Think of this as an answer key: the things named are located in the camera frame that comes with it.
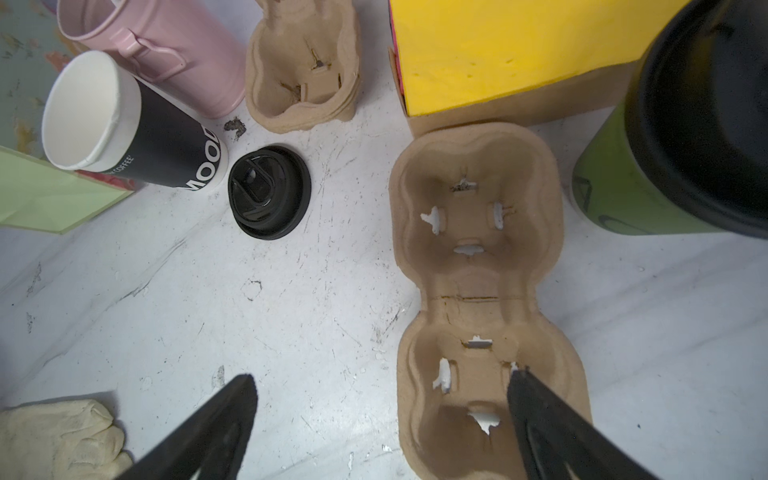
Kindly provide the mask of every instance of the green envelope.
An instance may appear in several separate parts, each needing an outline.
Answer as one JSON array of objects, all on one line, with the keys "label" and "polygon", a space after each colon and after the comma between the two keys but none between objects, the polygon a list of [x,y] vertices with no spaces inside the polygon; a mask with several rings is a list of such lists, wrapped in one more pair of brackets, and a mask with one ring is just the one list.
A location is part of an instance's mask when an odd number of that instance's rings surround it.
[{"label": "green envelope", "polygon": [[64,233],[132,193],[0,146],[0,225]]}]

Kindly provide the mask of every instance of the pink bucket handle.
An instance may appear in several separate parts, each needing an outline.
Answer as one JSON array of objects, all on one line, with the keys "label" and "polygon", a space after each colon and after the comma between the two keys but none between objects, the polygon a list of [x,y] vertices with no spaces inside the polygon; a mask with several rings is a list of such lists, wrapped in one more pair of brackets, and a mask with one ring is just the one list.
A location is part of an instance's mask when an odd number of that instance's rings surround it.
[{"label": "pink bucket handle", "polygon": [[[173,77],[175,74],[183,71],[187,67],[187,61],[184,60],[184,57],[182,57],[178,51],[168,47],[158,47],[146,38],[137,37],[127,28],[121,28],[118,30],[117,33],[111,36],[110,40],[112,40],[115,46],[118,47],[118,52],[120,52],[120,55],[122,55],[124,58],[129,60],[130,63],[133,64],[133,66],[136,68],[136,74],[151,84],[165,81],[168,78]],[[142,48],[148,48],[149,50],[160,54],[173,55],[179,61],[179,63],[155,77],[150,77],[141,71],[141,64],[135,58],[135,55],[141,51]]]}]

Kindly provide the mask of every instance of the black lid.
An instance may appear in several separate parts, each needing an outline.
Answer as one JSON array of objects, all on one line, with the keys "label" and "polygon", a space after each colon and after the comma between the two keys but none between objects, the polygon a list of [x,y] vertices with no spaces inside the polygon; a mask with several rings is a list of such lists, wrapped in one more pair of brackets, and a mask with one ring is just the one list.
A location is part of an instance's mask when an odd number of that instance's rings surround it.
[{"label": "black lid", "polygon": [[625,122],[643,172],[695,217],[768,238],[768,2],[694,0],[641,64]]},{"label": "black lid", "polygon": [[310,203],[310,171],[288,148],[270,145],[232,166],[230,207],[245,233],[275,240],[296,228]]}]

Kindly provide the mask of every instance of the green cup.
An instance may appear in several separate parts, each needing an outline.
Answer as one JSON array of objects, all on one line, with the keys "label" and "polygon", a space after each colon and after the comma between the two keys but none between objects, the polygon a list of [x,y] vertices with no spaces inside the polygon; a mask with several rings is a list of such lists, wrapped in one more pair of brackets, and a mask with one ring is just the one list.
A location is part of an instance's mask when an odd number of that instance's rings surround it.
[{"label": "green cup", "polygon": [[579,158],[574,202],[625,235],[768,238],[768,2],[694,0]]}]

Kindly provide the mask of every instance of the marble surface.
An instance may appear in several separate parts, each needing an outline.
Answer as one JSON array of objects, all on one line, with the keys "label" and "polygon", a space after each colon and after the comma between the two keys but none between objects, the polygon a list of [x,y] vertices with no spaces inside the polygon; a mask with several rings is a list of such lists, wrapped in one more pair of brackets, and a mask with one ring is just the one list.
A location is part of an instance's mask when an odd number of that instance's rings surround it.
[{"label": "marble surface", "polygon": [[[220,16],[247,38],[258,8],[236,7],[247,15]],[[239,140],[223,134],[232,159],[276,142],[306,158],[312,200],[289,236],[243,234],[224,184],[147,186],[62,237],[0,230],[0,406],[94,396],[140,458],[249,372],[260,404],[240,478],[415,478],[397,439],[395,370],[419,293],[395,265],[387,194],[412,138],[386,3],[356,7],[363,83],[349,123],[275,135],[241,105],[212,125],[246,125]],[[607,114],[534,128],[564,193]],[[622,237],[566,198],[564,249],[538,298],[581,355],[594,424],[661,478],[764,478],[768,243]]]}]

